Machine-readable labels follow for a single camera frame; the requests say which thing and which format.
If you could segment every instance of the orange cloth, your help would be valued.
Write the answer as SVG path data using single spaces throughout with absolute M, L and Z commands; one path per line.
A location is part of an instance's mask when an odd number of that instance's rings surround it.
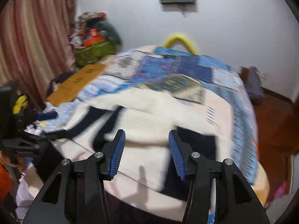
M 4 201 L 9 192 L 13 180 L 10 178 L 8 172 L 0 165 L 0 200 Z
M 90 81 L 95 79 L 105 68 L 106 65 L 86 65 L 77 73 L 64 81 L 61 86 L 53 92 L 48 98 L 51 104 L 58 107 L 62 103 L 71 102 L 77 96 L 79 91 Z

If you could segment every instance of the green bag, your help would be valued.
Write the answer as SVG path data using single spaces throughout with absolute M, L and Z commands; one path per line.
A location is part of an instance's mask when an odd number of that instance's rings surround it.
M 86 48 L 75 48 L 76 65 L 94 64 L 107 55 L 116 54 L 116 46 L 109 40 L 102 40 Z

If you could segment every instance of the pile of clothes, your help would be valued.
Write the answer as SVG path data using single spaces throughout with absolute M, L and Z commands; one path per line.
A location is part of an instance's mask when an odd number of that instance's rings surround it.
M 106 13 L 85 12 L 80 15 L 69 39 L 74 48 L 88 47 L 104 39 L 121 44 L 116 29 L 107 21 Z

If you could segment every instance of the yellow toy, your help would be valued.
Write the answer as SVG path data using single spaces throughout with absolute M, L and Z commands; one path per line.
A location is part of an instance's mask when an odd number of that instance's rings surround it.
M 28 106 L 28 96 L 26 94 L 22 94 L 16 100 L 16 103 L 13 107 L 13 114 L 19 114 L 23 108 Z
M 174 34 L 170 36 L 162 46 L 169 48 L 177 40 L 181 41 L 191 54 L 198 54 L 190 40 L 188 40 L 184 35 L 181 34 Z

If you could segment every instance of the gray bag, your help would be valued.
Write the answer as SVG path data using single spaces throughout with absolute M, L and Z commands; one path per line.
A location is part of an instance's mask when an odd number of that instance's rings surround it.
M 256 67 L 250 67 L 248 79 L 245 82 L 245 89 L 252 104 L 258 104 L 264 98 L 264 93 L 261 85 L 261 78 Z

